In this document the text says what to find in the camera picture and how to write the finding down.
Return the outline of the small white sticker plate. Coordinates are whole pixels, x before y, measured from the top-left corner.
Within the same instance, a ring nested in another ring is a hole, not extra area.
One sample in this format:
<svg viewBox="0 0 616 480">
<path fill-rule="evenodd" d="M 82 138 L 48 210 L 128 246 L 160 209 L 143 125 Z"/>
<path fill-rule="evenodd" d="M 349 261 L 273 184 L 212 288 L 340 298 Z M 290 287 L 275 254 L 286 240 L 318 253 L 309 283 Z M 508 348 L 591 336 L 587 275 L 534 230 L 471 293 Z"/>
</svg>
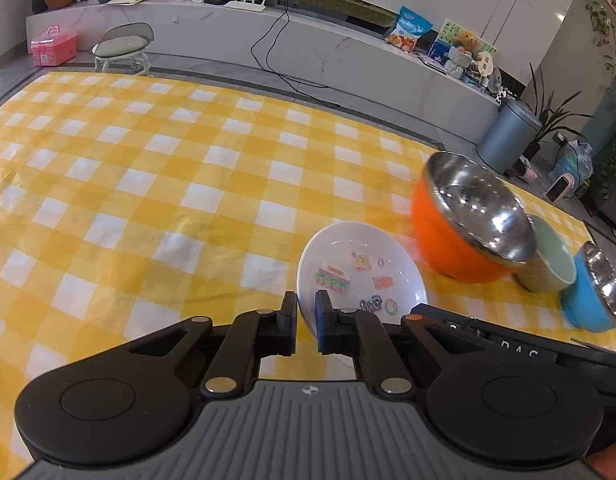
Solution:
<svg viewBox="0 0 616 480">
<path fill-rule="evenodd" d="M 370 224 L 343 221 L 326 226 L 308 242 L 297 268 L 300 312 L 315 335 L 316 293 L 329 293 L 335 309 L 355 308 L 397 324 L 426 304 L 422 275 L 406 248 Z"/>
</svg>

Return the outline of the grey blue trash bin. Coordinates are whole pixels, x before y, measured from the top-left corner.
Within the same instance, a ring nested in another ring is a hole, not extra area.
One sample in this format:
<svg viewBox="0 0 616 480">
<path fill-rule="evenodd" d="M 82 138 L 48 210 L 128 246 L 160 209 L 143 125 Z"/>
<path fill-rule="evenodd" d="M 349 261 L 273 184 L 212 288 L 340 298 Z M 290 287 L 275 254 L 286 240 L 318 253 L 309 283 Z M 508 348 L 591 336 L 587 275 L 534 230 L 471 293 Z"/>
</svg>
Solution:
<svg viewBox="0 0 616 480">
<path fill-rule="evenodd" d="M 498 174 L 518 161 L 541 129 L 537 116 L 523 102 L 507 100 L 477 144 L 479 158 Z"/>
</svg>

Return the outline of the green ceramic bowl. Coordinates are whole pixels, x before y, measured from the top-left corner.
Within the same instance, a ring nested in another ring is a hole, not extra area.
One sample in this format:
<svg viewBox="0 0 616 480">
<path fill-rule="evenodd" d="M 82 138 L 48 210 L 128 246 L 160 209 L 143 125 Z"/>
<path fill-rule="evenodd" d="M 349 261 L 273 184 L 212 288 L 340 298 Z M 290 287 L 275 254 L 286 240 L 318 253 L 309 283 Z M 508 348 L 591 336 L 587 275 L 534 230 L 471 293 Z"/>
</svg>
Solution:
<svg viewBox="0 0 616 480">
<path fill-rule="evenodd" d="M 536 234 L 536 254 L 514 278 L 531 292 L 560 292 L 573 285 L 577 271 L 563 237 L 550 224 L 531 214 Z"/>
</svg>

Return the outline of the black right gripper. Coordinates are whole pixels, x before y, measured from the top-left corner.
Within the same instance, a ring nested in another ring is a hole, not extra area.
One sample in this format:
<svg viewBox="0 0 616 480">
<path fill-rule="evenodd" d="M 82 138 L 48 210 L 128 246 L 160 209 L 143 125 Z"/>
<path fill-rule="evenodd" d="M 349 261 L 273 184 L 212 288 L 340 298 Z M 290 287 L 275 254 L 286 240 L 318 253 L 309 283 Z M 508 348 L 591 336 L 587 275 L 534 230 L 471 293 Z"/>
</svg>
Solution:
<svg viewBox="0 0 616 480">
<path fill-rule="evenodd" d="M 584 344 L 563 342 L 512 330 L 478 318 L 417 304 L 410 310 L 422 318 L 427 333 L 442 348 L 460 356 L 489 351 L 509 354 L 532 365 L 551 365 L 581 376 L 596 389 L 604 408 L 616 410 L 616 352 Z"/>
</svg>

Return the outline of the green potted plant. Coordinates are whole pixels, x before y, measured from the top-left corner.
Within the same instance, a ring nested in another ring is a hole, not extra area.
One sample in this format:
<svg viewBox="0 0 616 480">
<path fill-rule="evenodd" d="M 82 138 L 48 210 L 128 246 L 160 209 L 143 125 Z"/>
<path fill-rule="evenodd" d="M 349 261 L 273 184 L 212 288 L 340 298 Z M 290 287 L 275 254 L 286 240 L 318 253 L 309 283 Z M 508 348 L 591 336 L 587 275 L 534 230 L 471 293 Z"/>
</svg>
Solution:
<svg viewBox="0 0 616 480">
<path fill-rule="evenodd" d="M 561 103 L 555 104 L 554 92 L 547 92 L 544 85 L 543 72 L 541 68 L 534 69 L 534 66 L 529 65 L 530 73 L 532 74 L 532 93 L 534 94 L 535 104 L 532 108 L 532 114 L 538 119 L 540 128 L 532 138 L 528 147 L 523 153 L 527 160 L 532 160 L 540 150 L 540 142 L 546 136 L 553 136 L 559 132 L 573 133 L 574 136 L 581 136 L 581 133 L 574 128 L 566 125 L 565 121 L 568 118 L 592 118 L 592 115 L 585 113 L 574 113 L 567 108 L 574 99 L 581 95 L 581 91 L 574 92 L 571 96 L 563 100 Z"/>
</svg>

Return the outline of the blue snack bag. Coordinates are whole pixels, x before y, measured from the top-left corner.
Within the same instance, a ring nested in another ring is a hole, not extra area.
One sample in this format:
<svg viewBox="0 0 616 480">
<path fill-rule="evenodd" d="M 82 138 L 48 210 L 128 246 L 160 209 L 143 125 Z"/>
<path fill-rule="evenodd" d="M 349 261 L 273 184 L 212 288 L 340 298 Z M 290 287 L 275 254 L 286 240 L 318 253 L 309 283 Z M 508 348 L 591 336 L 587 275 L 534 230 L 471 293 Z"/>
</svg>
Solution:
<svg viewBox="0 0 616 480">
<path fill-rule="evenodd" d="M 393 28 L 386 32 L 385 41 L 401 51 L 412 53 L 418 40 L 432 27 L 433 24 L 426 18 L 402 6 Z"/>
</svg>

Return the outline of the yellow white checkered tablecloth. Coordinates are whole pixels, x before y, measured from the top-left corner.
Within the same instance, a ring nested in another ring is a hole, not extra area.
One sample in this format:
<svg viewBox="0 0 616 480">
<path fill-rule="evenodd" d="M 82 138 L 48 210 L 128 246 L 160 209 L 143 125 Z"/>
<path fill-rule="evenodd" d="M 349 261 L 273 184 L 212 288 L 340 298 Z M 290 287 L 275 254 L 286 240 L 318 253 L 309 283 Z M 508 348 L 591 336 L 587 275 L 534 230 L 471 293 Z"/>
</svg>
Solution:
<svg viewBox="0 0 616 480">
<path fill-rule="evenodd" d="M 252 390 L 201 384 L 235 318 L 297 295 L 323 228 L 406 248 L 426 304 L 616 352 L 560 292 L 465 283 L 414 238 L 438 152 L 235 90 L 50 73 L 0 107 L 0 479 L 616 479 L 616 410 L 581 376 L 444 350 L 410 312 L 381 323 L 414 393 L 383 399 L 348 356 L 296 351 Z"/>
</svg>

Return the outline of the teddy bear toy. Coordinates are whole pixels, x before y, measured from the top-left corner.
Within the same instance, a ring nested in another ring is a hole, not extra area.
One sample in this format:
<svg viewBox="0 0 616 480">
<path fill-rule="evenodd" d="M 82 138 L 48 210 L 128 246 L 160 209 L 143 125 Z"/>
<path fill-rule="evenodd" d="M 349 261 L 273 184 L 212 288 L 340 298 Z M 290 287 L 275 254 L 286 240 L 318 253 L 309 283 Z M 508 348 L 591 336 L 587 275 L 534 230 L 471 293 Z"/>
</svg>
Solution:
<svg viewBox="0 0 616 480">
<path fill-rule="evenodd" d="M 476 55 L 482 46 L 482 40 L 472 32 L 461 29 L 453 39 L 453 47 L 469 55 Z"/>
</svg>

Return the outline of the pink plastic case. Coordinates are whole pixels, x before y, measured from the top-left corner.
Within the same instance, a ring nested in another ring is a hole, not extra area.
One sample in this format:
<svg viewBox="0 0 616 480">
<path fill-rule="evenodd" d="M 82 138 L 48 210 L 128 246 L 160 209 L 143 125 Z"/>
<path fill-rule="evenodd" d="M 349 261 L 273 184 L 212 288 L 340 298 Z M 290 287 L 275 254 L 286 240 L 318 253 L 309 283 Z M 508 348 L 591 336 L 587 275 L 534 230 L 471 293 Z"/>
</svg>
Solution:
<svg viewBox="0 0 616 480">
<path fill-rule="evenodd" d="M 29 51 L 35 66 L 56 67 L 74 58 L 77 47 L 76 30 L 52 25 L 43 35 L 31 40 Z"/>
</svg>

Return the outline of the long white tv cabinet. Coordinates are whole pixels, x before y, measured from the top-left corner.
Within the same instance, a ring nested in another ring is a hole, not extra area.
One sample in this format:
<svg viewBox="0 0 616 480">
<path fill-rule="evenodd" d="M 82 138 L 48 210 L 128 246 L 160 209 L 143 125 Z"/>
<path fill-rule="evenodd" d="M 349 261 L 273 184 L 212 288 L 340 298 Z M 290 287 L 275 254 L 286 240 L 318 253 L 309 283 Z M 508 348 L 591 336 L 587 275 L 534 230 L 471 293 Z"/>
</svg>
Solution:
<svg viewBox="0 0 616 480">
<path fill-rule="evenodd" d="M 111 28 L 145 22 L 154 30 L 148 50 L 247 67 L 274 81 L 308 82 L 307 93 L 331 90 L 384 105 L 469 141 L 498 115 L 496 101 L 364 32 L 272 9 L 261 13 L 177 0 L 135 6 L 78 3 L 28 16 L 26 36 L 52 26 L 71 28 L 89 50 Z"/>
</svg>

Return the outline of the blue plastic bag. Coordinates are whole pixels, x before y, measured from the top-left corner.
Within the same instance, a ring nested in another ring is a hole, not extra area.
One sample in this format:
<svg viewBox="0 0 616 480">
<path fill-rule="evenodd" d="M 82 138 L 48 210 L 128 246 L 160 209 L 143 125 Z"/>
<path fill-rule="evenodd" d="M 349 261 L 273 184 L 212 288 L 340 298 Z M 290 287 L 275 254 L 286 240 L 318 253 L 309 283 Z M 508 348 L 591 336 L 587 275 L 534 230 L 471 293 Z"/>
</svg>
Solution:
<svg viewBox="0 0 616 480">
<path fill-rule="evenodd" d="M 592 175 L 592 146 L 587 142 L 573 140 L 558 152 L 558 160 L 549 174 L 549 181 L 553 184 L 562 177 L 572 180 L 565 193 L 566 197 L 572 198 L 584 181 Z"/>
</svg>

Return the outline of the blue steel bowl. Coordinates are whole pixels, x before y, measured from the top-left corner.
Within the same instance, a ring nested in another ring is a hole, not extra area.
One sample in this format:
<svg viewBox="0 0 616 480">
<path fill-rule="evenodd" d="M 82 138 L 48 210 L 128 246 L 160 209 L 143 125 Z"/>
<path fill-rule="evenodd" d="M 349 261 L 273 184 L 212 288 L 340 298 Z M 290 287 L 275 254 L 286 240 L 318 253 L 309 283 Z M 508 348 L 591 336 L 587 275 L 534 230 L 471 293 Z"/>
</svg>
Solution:
<svg viewBox="0 0 616 480">
<path fill-rule="evenodd" d="M 562 310 L 574 327 L 591 333 L 616 328 L 616 271 L 593 242 L 574 257 L 576 280 L 560 292 Z"/>
</svg>

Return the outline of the grey round stool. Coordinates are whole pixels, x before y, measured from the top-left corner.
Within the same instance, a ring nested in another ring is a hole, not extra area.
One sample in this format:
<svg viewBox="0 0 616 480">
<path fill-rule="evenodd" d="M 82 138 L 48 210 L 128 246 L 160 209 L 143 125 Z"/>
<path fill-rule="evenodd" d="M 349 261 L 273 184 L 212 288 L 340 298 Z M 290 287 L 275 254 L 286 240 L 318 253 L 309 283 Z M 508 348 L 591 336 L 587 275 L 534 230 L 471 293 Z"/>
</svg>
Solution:
<svg viewBox="0 0 616 480">
<path fill-rule="evenodd" d="M 151 62 L 146 48 L 154 41 L 154 30 L 145 22 L 118 25 L 108 30 L 90 52 L 94 72 L 106 73 L 113 62 L 130 60 L 133 73 L 148 76 Z"/>
</svg>

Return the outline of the orange steel bowl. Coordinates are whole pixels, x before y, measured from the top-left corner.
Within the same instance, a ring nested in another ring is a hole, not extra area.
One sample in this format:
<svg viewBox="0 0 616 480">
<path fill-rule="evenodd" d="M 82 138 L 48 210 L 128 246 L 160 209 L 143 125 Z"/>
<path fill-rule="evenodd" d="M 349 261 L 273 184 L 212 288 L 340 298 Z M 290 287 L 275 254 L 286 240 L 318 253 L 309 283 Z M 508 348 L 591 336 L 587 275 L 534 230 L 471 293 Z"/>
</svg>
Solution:
<svg viewBox="0 0 616 480">
<path fill-rule="evenodd" d="M 430 155 L 414 186 L 411 219 L 425 262 L 460 282 L 501 280 L 536 254 L 536 231 L 522 203 L 464 155 Z"/>
</svg>

